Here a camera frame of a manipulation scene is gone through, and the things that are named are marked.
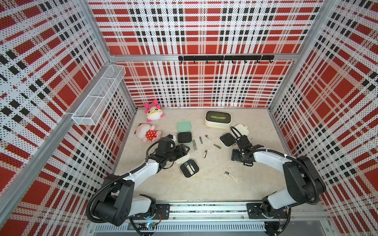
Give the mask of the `large cream nail clipper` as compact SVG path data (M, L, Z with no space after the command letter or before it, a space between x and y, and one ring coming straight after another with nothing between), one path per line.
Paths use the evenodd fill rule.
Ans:
M185 167L188 170L189 174L191 175L192 174L192 170L191 170L190 166L187 163L185 163Z

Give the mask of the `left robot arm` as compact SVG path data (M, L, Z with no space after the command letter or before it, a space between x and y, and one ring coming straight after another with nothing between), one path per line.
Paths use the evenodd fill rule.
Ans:
M123 175L109 175L100 189L90 198L86 216L94 223L122 225L133 216L152 218L158 212L156 199L147 195L134 196L134 190L145 180L154 176L167 162L186 156L190 147L179 144L169 137L160 138L146 150L144 162Z

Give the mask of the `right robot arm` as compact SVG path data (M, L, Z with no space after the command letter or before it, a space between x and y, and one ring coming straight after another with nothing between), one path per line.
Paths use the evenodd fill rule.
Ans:
M286 188L263 198L261 209L265 215L286 207L318 204L326 185L310 158L295 158L262 145L252 145L246 135L236 138L236 144L238 149L232 151L232 161L248 167L264 164L283 173Z

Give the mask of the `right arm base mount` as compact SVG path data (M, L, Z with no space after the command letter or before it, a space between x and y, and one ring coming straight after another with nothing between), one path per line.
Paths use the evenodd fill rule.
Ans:
M274 209L266 203L253 202L247 204L247 213L250 219L287 219L285 207Z

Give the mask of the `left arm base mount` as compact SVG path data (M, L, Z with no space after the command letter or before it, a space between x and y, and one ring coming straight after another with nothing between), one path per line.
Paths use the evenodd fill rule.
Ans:
M133 220L167 220L170 213L170 204L156 204L146 213L132 215Z

